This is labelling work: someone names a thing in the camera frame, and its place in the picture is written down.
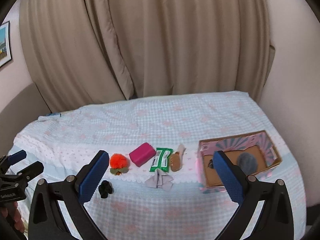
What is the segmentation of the person's left hand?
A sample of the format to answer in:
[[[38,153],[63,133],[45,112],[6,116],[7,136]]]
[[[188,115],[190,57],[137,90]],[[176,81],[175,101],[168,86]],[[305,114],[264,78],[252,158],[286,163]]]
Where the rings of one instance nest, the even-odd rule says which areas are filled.
[[[13,202],[14,211],[13,214],[10,215],[12,219],[15,221],[15,229],[20,231],[21,233],[24,233],[25,227],[23,224],[22,216],[18,210],[18,202]],[[6,207],[1,206],[1,214],[4,218],[8,216],[8,210]]]

